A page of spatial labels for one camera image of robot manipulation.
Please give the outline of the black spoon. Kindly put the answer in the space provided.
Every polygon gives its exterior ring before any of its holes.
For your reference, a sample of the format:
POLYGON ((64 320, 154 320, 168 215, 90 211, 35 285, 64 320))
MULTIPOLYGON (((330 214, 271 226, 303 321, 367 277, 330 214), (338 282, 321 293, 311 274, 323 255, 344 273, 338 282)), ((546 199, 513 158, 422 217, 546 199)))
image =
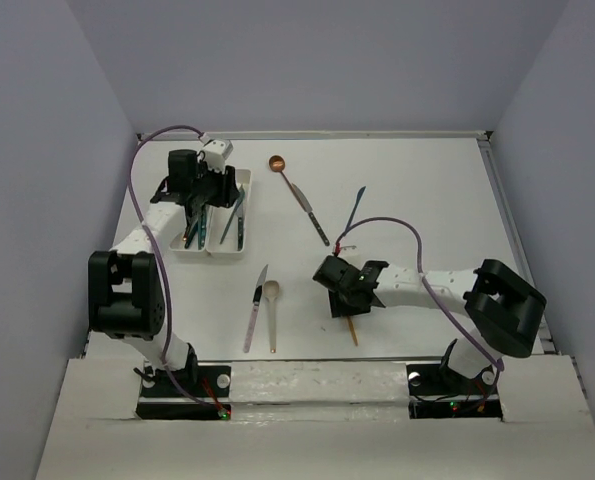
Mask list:
POLYGON ((198 222, 201 219, 203 206, 198 201, 189 202, 185 206, 186 227, 183 234, 183 246, 188 249, 194 235, 198 230, 198 222))

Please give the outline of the silver spoon green handle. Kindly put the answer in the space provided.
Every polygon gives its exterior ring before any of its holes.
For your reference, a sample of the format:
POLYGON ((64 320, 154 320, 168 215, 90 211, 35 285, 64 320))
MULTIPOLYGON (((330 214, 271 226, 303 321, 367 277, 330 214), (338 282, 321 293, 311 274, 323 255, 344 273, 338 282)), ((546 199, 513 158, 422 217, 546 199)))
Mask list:
POLYGON ((205 247, 206 242, 206 235, 207 235, 207 226, 208 226, 208 208, 204 207, 202 209, 200 218, 197 224, 197 245, 199 250, 203 250, 205 247))

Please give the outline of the orange plastic knife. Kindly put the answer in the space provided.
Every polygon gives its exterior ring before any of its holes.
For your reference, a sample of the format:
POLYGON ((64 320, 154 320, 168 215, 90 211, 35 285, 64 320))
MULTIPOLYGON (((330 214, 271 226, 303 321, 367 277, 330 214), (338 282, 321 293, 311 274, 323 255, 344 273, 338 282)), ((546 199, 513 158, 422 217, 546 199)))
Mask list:
POLYGON ((357 337, 356 330, 354 327, 353 318, 351 316, 346 316, 346 323, 347 323, 353 344, 355 347, 358 347, 359 342, 358 342, 358 337, 357 337))

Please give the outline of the steel knife green handle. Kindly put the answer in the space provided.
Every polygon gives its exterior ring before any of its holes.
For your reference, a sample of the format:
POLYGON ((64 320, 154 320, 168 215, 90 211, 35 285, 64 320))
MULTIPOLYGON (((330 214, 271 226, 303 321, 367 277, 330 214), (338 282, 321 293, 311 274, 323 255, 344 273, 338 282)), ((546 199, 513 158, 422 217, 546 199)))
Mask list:
POLYGON ((240 207, 236 213, 237 217, 237 250, 241 251, 244 246, 245 237, 245 212, 244 208, 240 207))

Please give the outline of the beige plastic spoon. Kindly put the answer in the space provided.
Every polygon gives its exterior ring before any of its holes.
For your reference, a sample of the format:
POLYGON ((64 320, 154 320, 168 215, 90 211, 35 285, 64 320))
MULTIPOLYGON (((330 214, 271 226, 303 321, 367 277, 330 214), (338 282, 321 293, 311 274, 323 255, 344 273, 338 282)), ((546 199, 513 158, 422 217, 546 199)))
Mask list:
POLYGON ((263 295, 268 307, 268 338, 271 354, 277 351, 277 300, 280 295, 280 285, 275 280, 268 280, 263 285, 263 295))

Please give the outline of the steel knife pink handle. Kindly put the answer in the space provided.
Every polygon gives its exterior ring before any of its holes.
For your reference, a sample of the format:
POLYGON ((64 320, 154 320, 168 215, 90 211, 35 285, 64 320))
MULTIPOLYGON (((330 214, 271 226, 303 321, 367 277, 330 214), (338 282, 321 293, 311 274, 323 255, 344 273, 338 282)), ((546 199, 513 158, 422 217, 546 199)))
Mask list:
POLYGON ((252 339, 253 339, 253 335, 254 335, 254 329, 256 326, 256 320, 257 320, 261 297, 262 297, 262 293, 263 293, 263 285, 266 281, 267 272, 268 272, 268 264, 266 264, 262 268, 262 270, 259 274, 259 277, 257 279, 257 282, 256 282, 255 291, 253 294, 251 314, 250 314, 250 318, 248 321, 244 345, 243 345, 244 353, 248 353, 251 348, 252 339))

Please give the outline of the blue plastic knife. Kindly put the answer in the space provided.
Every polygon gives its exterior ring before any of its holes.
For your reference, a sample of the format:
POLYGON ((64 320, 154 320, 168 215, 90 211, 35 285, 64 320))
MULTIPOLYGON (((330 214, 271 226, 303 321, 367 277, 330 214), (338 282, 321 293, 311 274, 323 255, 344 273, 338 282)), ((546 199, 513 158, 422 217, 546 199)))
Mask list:
POLYGON ((355 215, 357 213, 359 204, 360 204, 360 202, 362 200, 362 197, 363 197, 363 195, 365 193, 365 190, 366 190, 366 186, 362 186, 361 188, 358 189, 358 191, 356 193, 355 201, 354 201, 354 204, 353 204, 353 207, 352 207, 352 210, 351 210, 351 213, 350 213, 350 215, 349 215, 349 217, 347 219, 347 222, 346 222, 345 228, 343 230, 343 233, 347 232, 349 230, 349 228, 352 226, 353 220, 355 218, 355 215))

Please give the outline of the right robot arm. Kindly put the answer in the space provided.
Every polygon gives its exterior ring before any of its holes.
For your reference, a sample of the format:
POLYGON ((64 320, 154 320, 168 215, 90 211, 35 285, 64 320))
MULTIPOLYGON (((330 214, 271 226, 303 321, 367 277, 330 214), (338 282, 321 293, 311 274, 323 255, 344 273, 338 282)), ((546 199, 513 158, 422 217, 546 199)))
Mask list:
POLYGON ((374 308, 440 310, 460 333, 437 368, 439 384, 450 392, 463 390, 486 369, 503 371, 506 357, 530 357, 547 305, 542 293, 495 259, 472 270, 423 272, 381 260, 358 268, 329 255, 313 280, 344 315, 374 308))

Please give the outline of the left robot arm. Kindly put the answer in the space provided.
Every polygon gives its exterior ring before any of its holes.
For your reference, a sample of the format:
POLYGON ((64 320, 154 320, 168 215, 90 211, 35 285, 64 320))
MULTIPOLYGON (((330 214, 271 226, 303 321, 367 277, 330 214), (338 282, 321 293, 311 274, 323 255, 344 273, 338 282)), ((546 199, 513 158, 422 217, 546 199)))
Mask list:
POLYGON ((139 211, 138 225, 107 251, 88 260, 89 328, 137 350, 164 373, 172 392, 186 395, 198 383, 195 349, 172 328, 170 283, 163 249, 183 229, 198 226, 207 207, 230 208, 238 197, 232 146, 208 142, 201 150, 172 150, 168 174, 139 211))

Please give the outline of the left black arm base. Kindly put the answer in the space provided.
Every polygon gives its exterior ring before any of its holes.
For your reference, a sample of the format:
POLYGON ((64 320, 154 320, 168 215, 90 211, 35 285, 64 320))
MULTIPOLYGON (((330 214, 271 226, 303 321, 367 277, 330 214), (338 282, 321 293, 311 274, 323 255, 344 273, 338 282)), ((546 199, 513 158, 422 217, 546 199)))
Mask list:
POLYGON ((232 368, 227 364, 200 364, 192 384, 175 372, 179 390, 169 376, 150 365, 134 368, 140 378, 136 416, 143 420, 227 421, 231 419, 232 368))

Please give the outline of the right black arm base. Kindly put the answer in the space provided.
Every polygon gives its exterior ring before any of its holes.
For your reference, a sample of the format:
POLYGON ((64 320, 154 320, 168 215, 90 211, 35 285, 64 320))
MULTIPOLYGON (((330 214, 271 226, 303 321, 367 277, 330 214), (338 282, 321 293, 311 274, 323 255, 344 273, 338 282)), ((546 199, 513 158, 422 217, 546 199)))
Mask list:
POLYGON ((417 363, 407 365, 406 374, 411 419, 503 417, 494 368, 467 379, 438 363, 417 363))

